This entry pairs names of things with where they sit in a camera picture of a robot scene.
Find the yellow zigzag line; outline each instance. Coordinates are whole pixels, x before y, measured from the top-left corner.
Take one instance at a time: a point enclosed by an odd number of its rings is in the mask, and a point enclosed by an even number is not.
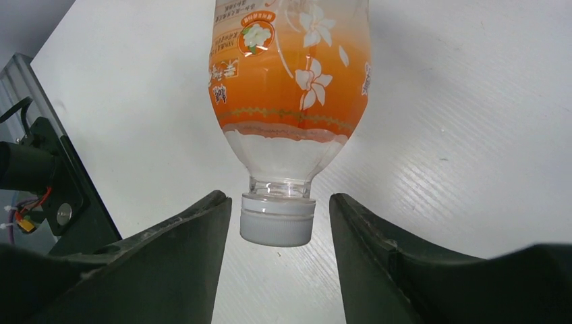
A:
[[[253,115],[254,113],[259,113],[262,114],[264,117],[268,116],[268,115],[279,115],[281,118],[284,116],[294,116],[296,118],[298,118],[298,120],[302,121],[302,120],[309,120],[309,121],[313,121],[314,123],[317,122],[326,122],[327,125],[337,125],[339,128],[347,128],[348,130],[353,131],[355,129],[355,126],[350,125],[348,123],[344,123],[339,121],[339,119],[336,118],[332,118],[332,117],[328,117],[328,116],[320,116],[320,115],[304,115],[304,113],[302,113],[301,111],[290,111],[290,110],[284,110],[284,109],[275,109],[275,108],[253,108],[253,107],[245,107],[245,108],[240,108],[240,109],[236,109],[233,111],[229,111],[226,113],[222,113],[217,115],[217,118],[219,120],[225,119],[231,115],[234,116],[240,116],[243,113],[247,113],[248,115]]]

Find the bottle neck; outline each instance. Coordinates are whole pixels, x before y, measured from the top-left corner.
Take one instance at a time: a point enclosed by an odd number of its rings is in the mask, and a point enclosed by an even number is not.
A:
[[[250,177],[249,194],[276,198],[309,198],[312,181]]]

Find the black cable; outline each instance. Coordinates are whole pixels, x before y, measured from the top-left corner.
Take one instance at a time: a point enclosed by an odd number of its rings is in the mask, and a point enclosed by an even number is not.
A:
[[[8,109],[2,116],[0,116],[0,124],[7,121],[13,114],[17,113],[20,110],[20,121],[22,122],[22,126],[24,127],[25,135],[30,134],[30,126],[28,125],[28,121],[26,120],[26,114],[28,112],[28,108],[32,104],[33,100],[30,97],[26,97],[20,101],[18,101],[12,108]]]

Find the black cylinder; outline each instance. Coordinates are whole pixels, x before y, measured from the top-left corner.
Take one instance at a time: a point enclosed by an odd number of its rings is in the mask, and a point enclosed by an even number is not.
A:
[[[42,192],[55,172],[53,155],[39,148],[0,142],[0,189]]]

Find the yellow connector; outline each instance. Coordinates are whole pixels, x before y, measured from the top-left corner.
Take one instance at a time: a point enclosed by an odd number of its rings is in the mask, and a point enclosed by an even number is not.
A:
[[[36,226],[34,226],[34,224],[32,224],[31,221],[28,221],[27,219],[23,219],[21,221],[18,222],[18,225],[26,232],[30,233],[31,231],[33,231]]]

